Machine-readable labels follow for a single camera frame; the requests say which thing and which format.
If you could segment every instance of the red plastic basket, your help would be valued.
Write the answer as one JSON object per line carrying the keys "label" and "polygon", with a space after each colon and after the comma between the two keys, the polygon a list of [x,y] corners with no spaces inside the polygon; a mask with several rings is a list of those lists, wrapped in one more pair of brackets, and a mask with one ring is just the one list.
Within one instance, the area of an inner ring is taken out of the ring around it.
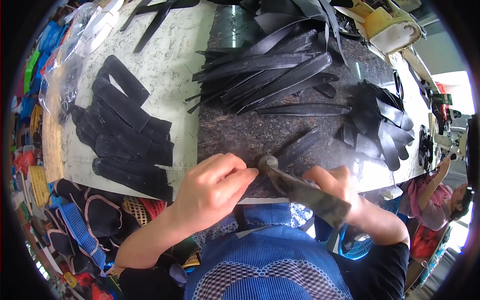
{"label": "red plastic basket", "polygon": [[162,200],[140,198],[140,201],[142,201],[152,220],[155,219],[165,208],[165,202]]}

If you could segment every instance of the hand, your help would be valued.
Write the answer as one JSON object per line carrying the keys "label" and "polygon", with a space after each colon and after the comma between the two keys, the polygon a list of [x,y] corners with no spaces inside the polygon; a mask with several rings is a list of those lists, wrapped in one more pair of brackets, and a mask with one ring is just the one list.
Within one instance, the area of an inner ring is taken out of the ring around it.
{"label": "hand", "polygon": [[438,164],[438,172],[444,175],[447,175],[448,170],[450,169],[450,163],[452,159],[449,156],[446,156],[439,164]]}
{"label": "hand", "polygon": [[176,222],[193,234],[223,219],[243,196],[258,170],[232,153],[216,154],[185,175],[172,208]]}
{"label": "hand", "polygon": [[350,171],[346,166],[331,170],[314,166],[306,171],[302,178],[315,181],[322,191],[350,203],[352,207],[345,221],[350,225],[358,224],[362,218],[362,204],[366,200],[357,194],[357,189],[351,182]]}

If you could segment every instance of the dark marble surface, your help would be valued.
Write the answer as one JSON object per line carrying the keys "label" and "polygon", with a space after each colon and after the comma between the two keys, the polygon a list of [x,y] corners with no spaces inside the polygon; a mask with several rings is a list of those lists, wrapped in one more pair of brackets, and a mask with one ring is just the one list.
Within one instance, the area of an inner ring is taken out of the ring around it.
{"label": "dark marble surface", "polygon": [[[256,22],[241,8],[219,6],[208,46],[240,47],[244,40],[256,41],[260,36],[262,33]],[[346,105],[346,98],[350,95],[349,88],[364,78],[382,87],[392,84],[392,68],[364,45],[342,39],[342,48],[349,66],[347,67],[337,62],[339,54],[335,51],[338,48],[333,36],[329,42],[329,52],[334,63],[324,72],[340,74],[340,81],[332,83],[338,90],[336,98],[328,99],[315,90],[308,89],[301,96],[288,96],[269,106],[308,102]],[[356,153],[351,146],[338,139],[338,131],[344,122],[345,117],[260,116],[255,112],[237,117],[235,114],[225,114],[216,105],[200,107],[198,162],[215,153],[232,152],[241,157],[249,167],[255,167],[263,155],[277,153],[318,126],[323,133],[321,141],[287,167],[289,174],[300,176],[313,165],[323,168],[347,165],[354,180],[358,182],[359,191],[394,184],[393,175],[383,161]],[[250,195],[275,196],[276,193],[268,190]]]}

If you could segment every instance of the hammer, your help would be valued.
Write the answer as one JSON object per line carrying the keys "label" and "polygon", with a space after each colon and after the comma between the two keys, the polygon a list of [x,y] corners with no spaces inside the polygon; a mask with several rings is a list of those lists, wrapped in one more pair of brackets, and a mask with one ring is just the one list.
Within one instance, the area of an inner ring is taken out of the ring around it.
{"label": "hammer", "polygon": [[275,156],[266,155],[258,163],[260,173],[267,175],[276,189],[290,202],[300,203],[325,220],[331,227],[340,228],[351,205],[320,189],[313,181],[305,181],[278,169]]}

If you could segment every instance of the clear plastic bag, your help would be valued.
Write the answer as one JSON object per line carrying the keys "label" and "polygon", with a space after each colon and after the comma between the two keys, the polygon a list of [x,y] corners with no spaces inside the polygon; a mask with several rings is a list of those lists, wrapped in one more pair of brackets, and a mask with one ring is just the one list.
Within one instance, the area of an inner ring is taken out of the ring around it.
{"label": "clear plastic bag", "polygon": [[88,2],[67,15],[65,23],[71,21],[67,35],[45,64],[38,101],[50,115],[58,115],[59,124],[67,120],[75,103],[78,80],[90,54],[88,48],[94,36],[84,35],[84,29],[100,11],[97,4]]}

